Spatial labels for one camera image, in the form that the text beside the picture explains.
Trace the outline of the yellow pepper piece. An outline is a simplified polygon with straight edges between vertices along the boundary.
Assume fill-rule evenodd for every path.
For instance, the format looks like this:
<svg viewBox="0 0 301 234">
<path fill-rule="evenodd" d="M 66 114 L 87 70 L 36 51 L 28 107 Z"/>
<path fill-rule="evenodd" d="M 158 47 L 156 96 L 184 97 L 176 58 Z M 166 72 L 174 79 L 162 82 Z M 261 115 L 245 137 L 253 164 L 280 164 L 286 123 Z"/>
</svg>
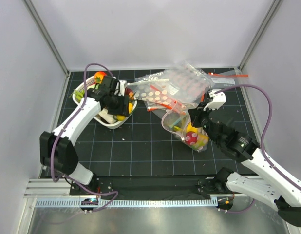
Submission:
<svg viewBox="0 0 301 234">
<path fill-rule="evenodd" d="M 132 110 L 133 110 L 133 104 L 129 103 L 129 105 L 128 105 L 129 114 L 132 113 Z M 118 121 L 123 121 L 126 117 L 122 116 L 122 115 L 117 115 L 116 118 L 117 118 Z"/>
</svg>

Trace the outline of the yellow banana bunch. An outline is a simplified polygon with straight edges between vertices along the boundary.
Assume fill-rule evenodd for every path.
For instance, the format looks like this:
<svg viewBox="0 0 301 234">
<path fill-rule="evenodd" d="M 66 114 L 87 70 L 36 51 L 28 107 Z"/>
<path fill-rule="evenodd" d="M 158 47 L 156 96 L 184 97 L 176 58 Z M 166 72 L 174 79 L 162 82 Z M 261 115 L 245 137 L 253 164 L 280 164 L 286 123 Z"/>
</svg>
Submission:
<svg viewBox="0 0 301 234">
<path fill-rule="evenodd" d="M 207 148 L 209 137 L 202 127 L 200 128 L 193 127 L 192 124 L 189 122 L 185 127 L 174 126 L 173 129 L 176 131 L 176 137 L 180 139 L 184 144 L 186 144 L 185 143 L 186 132 L 194 131 L 198 134 L 197 143 L 195 145 L 190 146 L 186 144 L 194 151 L 200 152 Z"/>
</svg>

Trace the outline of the red apple front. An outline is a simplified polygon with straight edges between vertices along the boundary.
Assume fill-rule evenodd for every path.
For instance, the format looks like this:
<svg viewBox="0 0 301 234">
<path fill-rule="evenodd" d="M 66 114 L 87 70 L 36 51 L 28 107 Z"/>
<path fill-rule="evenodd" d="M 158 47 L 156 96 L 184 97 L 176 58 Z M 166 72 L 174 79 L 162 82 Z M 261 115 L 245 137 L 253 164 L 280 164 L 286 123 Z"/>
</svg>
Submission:
<svg viewBox="0 0 301 234">
<path fill-rule="evenodd" d="M 197 143 L 198 134 L 194 131 L 186 132 L 185 143 L 187 145 L 193 146 Z"/>
</svg>

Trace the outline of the clear pink-dotted zip bag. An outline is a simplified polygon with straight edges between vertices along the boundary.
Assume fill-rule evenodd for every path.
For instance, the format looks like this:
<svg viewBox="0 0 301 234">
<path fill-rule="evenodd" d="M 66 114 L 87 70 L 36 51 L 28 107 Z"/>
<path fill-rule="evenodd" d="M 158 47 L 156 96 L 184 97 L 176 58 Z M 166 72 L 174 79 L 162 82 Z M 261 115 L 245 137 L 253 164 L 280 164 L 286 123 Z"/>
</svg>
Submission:
<svg viewBox="0 0 301 234">
<path fill-rule="evenodd" d="M 188 110 L 194 109 L 198 106 L 198 104 L 196 103 L 182 103 L 182 104 L 185 106 L 182 110 L 176 108 L 167 110 L 161 119 L 162 127 L 166 131 L 172 133 L 175 137 L 176 137 L 176 131 L 173 129 L 173 127 L 174 126 L 185 127 L 189 122 L 191 123 Z"/>
</svg>

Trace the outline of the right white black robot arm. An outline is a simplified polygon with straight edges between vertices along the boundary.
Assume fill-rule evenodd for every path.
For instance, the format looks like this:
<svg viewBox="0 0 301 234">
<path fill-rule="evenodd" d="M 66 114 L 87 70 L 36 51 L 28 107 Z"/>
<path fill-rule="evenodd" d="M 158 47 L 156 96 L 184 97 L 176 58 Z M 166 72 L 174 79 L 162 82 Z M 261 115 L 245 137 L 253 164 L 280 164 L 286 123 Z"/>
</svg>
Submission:
<svg viewBox="0 0 301 234">
<path fill-rule="evenodd" d="M 235 128 L 233 118 L 223 109 L 189 110 L 191 124 L 201 127 L 211 141 L 228 158 L 259 175 L 265 184 L 222 168 L 209 183 L 219 193 L 229 191 L 245 194 L 277 211 L 293 226 L 301 227 L 301 181 L 268 156 L 259 143 Z"/>
</svg>

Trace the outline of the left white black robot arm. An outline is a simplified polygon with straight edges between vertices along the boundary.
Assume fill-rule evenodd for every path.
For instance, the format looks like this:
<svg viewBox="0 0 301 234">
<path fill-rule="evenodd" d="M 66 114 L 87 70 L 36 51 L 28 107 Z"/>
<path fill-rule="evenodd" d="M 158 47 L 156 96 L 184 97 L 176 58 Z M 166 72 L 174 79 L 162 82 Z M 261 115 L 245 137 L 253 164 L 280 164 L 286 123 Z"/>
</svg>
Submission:
<svg viewBox="0 0 301 234">
<path fill-rule="evenodd" d="M 75 143 L 89 122 L 104 108 L 109 114 L 128 117 L 130 100 L 130 95 L 116 95 L 109 89 L 88 89 L 62 124 L 40 135 L 41 164 L 50 168 L 52 177 L 57 171 L 81 183 L 80 188 L 85 194 L 96 193 L 98 183 L 94 180 L 94 173 L 79 162 Z"/>
</svg>

